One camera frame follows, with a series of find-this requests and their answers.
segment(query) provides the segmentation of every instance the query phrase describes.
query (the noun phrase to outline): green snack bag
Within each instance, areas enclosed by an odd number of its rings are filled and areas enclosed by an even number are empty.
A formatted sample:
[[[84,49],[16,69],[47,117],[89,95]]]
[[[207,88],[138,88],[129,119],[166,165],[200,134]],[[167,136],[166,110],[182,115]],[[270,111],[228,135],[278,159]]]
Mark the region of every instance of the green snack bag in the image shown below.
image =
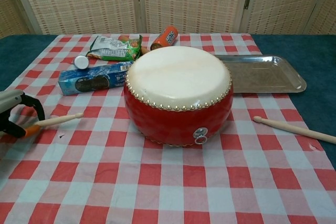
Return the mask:
[[[109,61],[133,61],[140,56],[141,42],[141,35],[139,35],[139,39],[126,41],[98,36],[90,46],[90,51],[86,56]]]

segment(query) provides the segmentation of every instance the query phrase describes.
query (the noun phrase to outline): red drum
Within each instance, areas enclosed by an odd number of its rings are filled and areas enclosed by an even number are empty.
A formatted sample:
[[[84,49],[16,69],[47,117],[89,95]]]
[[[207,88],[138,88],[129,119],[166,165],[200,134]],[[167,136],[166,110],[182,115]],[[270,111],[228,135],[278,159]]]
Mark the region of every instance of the red drum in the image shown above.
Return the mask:
[[[171,46],[137,59],[127,73],[124,99],[138,130],[154,142],[204,144],[232,107],[229,70],[203,50]]]

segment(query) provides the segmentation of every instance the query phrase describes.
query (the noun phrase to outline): blue table surface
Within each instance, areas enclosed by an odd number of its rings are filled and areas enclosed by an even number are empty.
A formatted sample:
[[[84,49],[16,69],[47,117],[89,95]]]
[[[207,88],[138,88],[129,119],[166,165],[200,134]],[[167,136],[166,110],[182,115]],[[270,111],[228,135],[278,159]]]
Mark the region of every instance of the blue table surface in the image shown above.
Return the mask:
[[[336,35],[252,35],[263,54],[286,59],[307,82],[302,93],[289,96],[309,129],[336,136]],[[56,38],[14,35],[0,40],[0,90]],[[320,141],[336,168],[336,145]]]

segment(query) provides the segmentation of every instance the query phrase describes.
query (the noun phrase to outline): metal ring handle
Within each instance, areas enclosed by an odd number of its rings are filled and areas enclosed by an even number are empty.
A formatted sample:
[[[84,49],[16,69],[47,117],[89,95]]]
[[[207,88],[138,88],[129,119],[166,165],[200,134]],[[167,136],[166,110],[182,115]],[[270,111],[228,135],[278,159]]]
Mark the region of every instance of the metal ring handle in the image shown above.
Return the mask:
[[[206,136],[201,135],[195,139],[195,144],[204,144],[207,140],[208,138]]]

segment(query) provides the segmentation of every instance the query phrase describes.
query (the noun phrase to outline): orange bottle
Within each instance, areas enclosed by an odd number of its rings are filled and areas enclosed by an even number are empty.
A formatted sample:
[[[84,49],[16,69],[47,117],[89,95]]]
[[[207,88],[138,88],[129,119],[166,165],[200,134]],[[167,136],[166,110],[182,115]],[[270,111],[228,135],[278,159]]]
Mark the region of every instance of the orange bottle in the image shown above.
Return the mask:
[[[175,27],[167,26],[153,42],[153,44],[151,45],[151,50],[160,47],[171,46],[175,42],[175,39],[177,38],[178,34],[179,32]]]

